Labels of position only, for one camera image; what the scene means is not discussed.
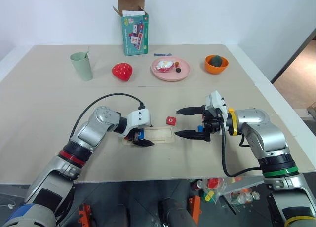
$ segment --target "green ring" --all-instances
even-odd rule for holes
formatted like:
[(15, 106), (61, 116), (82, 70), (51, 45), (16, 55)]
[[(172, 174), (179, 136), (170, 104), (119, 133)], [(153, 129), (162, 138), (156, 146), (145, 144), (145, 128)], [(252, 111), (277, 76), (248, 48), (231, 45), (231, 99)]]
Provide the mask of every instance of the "green ring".
[(265, 177), (271, 177), (271, 176), (279, 176), (279, 175), (284, 175), (284, 174), (289, 174), (298, 171), (297, 166), (288, 168), (288, 169), (281, 169), (277, 171), (272, 171), (272, 172), (267, 172), (267, 173), (262, 173), (263, 176)]

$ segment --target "red ring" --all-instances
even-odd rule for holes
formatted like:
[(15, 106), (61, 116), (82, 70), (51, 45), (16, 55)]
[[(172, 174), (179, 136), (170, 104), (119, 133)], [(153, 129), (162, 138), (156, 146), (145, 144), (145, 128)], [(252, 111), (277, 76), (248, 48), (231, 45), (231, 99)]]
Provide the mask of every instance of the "red ring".
[(59, 154), (60, 154), (61, 156), (65, 157), (66, 159), (73, 161), (74, 163), (76, 163), (76, 164), (78, 164), (78, 165), (84, 166), (84, 164), (85, 164), (85, 162), (83, 162), (82, 160), (80, 160), (80, 159), (74, 157), (74, 156), (71, 155), (71, 154), (68, 154), (67, 152), (65, 152), (65, 151), (63, 151), (63, 150), (61, 150), (61, 151), (59, 152)]

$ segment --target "cardboard box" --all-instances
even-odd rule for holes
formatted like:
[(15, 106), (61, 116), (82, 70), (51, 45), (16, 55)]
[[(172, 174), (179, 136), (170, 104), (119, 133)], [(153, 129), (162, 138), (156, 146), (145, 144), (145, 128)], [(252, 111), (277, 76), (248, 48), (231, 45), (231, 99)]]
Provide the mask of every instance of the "cardboard box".
[(145, 0), (118, 0), (121, 16), (124, 53), (126, 56), (148, 53), (148, 14), (144, 16), (125, 16), (122, 11), (145, 11)]

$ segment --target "pink plate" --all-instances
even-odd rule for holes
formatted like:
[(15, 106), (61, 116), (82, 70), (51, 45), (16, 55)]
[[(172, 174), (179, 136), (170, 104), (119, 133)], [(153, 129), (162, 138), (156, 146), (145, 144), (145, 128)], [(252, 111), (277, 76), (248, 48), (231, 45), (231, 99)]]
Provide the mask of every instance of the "pink plate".
[[(160, 61), (173, 61), (173, 62), (179, 62), (179, 68), (181, 68), (181, 72), (176, 72), (175, 68), (172, 69), (169, 72), (158, 72), (155, 70), (156, 65), (160, 62)], [(177, 58), (177, 57), (173, 57), (173, 56), (168, 56), (168, 57), (161, 57), (161, 58), (157, 58), (156, 60), (153, 61), (152, 65), (151, 65), (151, 70), (153, 72), (153, 74), (158, 77), (161, 80), (166, 80), (166, 81), (179, 81), (179, 80), (183, 80), (184, 78), (186, 78), (190, 72), (190, 66), (189, 64), (184, 61), (181, 58)]]

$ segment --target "avocado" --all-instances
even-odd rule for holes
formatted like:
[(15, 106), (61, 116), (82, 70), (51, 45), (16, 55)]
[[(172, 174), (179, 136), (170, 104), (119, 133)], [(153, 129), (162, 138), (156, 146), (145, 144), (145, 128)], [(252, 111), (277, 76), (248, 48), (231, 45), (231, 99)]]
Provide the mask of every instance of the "avocado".
[(209, 61), (210, 65), (215, 66), (215, 67), (220, 67), (222, 65), (222, 62), (223, 62), (222, 57), (218, 55), (214, 56)]

